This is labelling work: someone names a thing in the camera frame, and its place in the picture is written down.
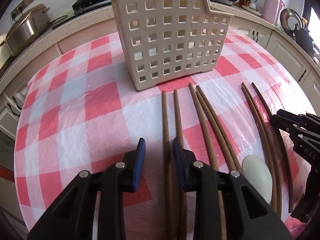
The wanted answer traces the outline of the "pink checkered tablecloth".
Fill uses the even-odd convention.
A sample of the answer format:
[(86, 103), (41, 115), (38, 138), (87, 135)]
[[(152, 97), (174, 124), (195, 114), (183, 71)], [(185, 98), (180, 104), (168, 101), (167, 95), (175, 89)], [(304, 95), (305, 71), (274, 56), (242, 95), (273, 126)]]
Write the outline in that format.
[(264, 156), (259, 133), (241, 90), (258, 88), (272, 112), (312, 113), (289, 72), (261, 46), (229, 29), (217, 66), (137, 91), (119, 36), (110, 34), (47, 64), (28, 84), (14, 153), (15, 185), (31, 229), (53, 200), (83, 170), (101, 172), (140, 138), (146, 142), (138, 191), (124, 194), (127, 239), (165, 239), (162, 98), (169, 135), (176, 135), (173, 91), (178, 92), (185, 148), (209, 161), (189, 84), (199, 85), (222, 122), (239, 160)]

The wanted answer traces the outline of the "white small oven appliance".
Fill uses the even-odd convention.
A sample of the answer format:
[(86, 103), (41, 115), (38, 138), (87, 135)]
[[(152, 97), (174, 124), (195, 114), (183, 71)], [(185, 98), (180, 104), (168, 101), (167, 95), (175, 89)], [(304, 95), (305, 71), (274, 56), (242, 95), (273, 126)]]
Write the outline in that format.
[(3, 34), (0, 36), (0, 65), (2, 66), (3, 64), (5, 64), (8, 59), (11, 57), (11, 52), (8, 49), (6, 43), (5, 43), (5, 39), (6, 39), (6, 34)]

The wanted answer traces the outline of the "gold wall socket panel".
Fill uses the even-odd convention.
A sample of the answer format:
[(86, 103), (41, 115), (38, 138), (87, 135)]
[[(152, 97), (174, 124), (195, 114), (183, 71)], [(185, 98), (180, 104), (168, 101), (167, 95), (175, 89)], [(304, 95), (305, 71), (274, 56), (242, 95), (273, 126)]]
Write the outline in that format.
[(13, 21), (16, 21), (17, 16), (23, 14), (23, 10), (25, 10), (31, 3), (35, 0), (23, 0), (19, 3), (12, 11), (11, 11), (11, 18)]

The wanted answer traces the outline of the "round steel pot lid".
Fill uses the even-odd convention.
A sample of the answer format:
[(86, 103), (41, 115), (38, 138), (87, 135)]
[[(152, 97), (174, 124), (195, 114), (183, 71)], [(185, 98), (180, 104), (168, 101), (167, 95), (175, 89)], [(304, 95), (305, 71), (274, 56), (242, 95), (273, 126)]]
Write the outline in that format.
[(279, 19), (281, 27), (290, 37), (293, 37), (295, 29), (300, 30), (303, 27), (300, 16), (293, 9), (283, 9), (280, 13)]

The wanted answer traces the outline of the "black kettle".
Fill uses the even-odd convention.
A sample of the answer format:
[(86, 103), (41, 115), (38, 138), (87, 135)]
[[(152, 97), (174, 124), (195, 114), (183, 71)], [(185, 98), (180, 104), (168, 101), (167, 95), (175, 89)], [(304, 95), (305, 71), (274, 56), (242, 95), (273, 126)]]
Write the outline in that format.
[(296, 37), (296, 42), (299, 46), (307, 53), (311, 54), (313, 52), (313, 39), (306, 29), (300, 28), (299, 24), (295, 24), (295, 29), (293, 31)]

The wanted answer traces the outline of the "dark brown wooden chopstick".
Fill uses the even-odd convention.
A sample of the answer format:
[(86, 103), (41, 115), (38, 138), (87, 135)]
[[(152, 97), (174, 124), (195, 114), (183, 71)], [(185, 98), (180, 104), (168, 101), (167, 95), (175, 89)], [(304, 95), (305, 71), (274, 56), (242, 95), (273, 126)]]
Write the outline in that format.
[[(262, 94), (260, 93), (259, 89), (256, 87), (256, 85), (252, 82), (251, 83), (253, 89), (255, 90), (255, 92), (257, 93), (257, 95), (259, 96), (259, 99), (261, 101), (261, 103), (263, 104), (269, 119), (271, 119), (272, 117), (272, 112), (269, 108), (269, 106), (267, 105), (265, 99), (263, 98)], [(276, 133), (276, 137), (278, 139), (279, 145), (280, 145), (280, 149), (282, 152), (282, 156), (283, 156), (283, 162), (284, 162), (284, 166), (285, 166), (285, 171), (286, 171), (286, 177), (287, 177), (287, 183), (288, 183), (288, 189), (289, 189), (289, 213), (291, 213), (293, 211), (294, 208), (294, 194), (293, 194), (293, 180), (292, 180), (292, 175), (291, 175), (291, 169), (290, 169), (290, 163), (289, 163), (289, 158), (287, 156), (287, 151), (286, 151), (286, 147), (283, 141), (283, 137), (281, 135), (281, 132), (278, 128), (274, 129), (275, 133)]]

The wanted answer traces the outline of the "stainless steel rice cooker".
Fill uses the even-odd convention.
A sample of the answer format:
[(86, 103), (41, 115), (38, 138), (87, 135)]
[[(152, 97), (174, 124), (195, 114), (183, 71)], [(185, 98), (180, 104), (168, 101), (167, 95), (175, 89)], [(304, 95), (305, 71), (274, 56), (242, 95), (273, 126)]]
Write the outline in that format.
[(12, 56), (21, 53), (50, 27), (49, 10), (50, 7), (43, 3), (38, 4), (12, 25), (5, 38), (5, 44)]

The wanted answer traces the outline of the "black gas cooktop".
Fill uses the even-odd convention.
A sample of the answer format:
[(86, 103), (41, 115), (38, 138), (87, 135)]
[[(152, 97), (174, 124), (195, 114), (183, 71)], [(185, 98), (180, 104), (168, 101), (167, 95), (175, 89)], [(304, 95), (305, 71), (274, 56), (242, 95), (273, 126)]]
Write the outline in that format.
[(110, 5), (111, 0), (77, 0), (73, 5), (72, 9), (74, 13), (79, 13), (84, 10), (95, 8), (98, 5)]

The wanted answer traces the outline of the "pink thermos bottle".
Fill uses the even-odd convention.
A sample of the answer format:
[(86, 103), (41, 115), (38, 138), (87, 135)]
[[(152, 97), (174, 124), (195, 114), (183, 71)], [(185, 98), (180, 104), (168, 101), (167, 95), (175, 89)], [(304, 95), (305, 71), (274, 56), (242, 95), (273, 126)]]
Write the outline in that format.
[(265, 0), (262, 18), (271, 24), (276, 24), (280, 11), (285, 7), (283, 0)]

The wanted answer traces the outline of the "white plastic spoon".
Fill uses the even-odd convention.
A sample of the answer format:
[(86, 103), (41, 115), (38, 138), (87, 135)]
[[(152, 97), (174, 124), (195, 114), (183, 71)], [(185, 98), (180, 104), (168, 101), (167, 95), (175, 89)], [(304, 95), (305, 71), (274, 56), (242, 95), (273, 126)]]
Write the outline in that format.
[(242, 170), (245, 178), (271, 204), (273, 182), (267, 165), (258, 156), (251, 154), (244, 158)]

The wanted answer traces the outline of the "white perforated utensil basket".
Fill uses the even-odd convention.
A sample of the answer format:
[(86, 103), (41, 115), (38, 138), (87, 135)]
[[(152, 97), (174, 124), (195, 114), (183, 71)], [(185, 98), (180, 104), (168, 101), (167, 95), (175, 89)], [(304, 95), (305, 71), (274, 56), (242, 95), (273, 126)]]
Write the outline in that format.
[(111, 0), (137, 90), (212, 70), (233, 15), (210, 0)]

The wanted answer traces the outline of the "plate with cups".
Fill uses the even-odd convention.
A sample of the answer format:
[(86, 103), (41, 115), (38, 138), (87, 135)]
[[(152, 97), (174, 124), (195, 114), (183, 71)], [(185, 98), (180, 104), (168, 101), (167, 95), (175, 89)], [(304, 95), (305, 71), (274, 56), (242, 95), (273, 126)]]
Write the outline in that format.
[(256, 3), (252, 2), (251, 0), (239, 0), (238, 6), (257, 16), (262, 16), (262, 13), (260, 12), (260, 9), (256, 5)]

